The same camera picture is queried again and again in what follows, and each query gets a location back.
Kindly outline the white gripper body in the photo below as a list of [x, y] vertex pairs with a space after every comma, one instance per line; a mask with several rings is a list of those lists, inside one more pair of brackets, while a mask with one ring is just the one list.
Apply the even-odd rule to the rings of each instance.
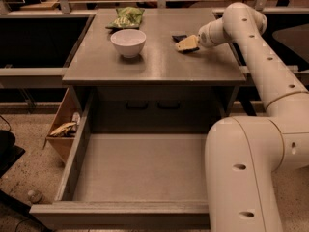
[[214, 47], [217, 46], [217, 43], [211, 37], [211, 24], [202, 26], [198, 31], [199, 43], [203, 47]]

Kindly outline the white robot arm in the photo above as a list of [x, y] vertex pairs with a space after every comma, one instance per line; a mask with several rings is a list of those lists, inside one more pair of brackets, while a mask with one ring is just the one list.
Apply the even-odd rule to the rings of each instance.
[[271, 174], [309, 164], [309, 92], [263, 39], [266, 28], [262, 13], [234, 3], [195, 39], [238, 45], [266, 111], [221, 119], [207, 135], [211, 232], [283, 232]]

